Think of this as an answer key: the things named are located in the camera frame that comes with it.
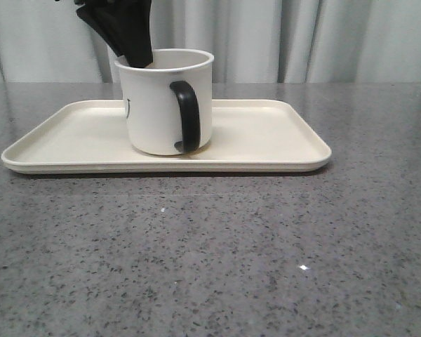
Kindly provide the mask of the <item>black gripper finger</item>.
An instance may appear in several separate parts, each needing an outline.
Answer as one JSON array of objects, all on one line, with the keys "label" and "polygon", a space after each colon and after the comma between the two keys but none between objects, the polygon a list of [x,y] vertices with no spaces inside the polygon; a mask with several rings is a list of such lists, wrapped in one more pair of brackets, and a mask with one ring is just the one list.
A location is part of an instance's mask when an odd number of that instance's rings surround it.
[{"label": "black gripper finger", "polygon": [[109,23],[99,15],[99,10],[108,9],[113,3],[114,1],[75,1],[75,4],[78,6],[76,14],[103,38],[116,56],[122,56],[123,52],[120,43],[112,34],[112,28]]},{"label": "black gripper finger", "polygon": [[114,1],[108,9],[99,10],[131,67],[146,67],[153,62],[149,31],[151,5],[150,0]]}]

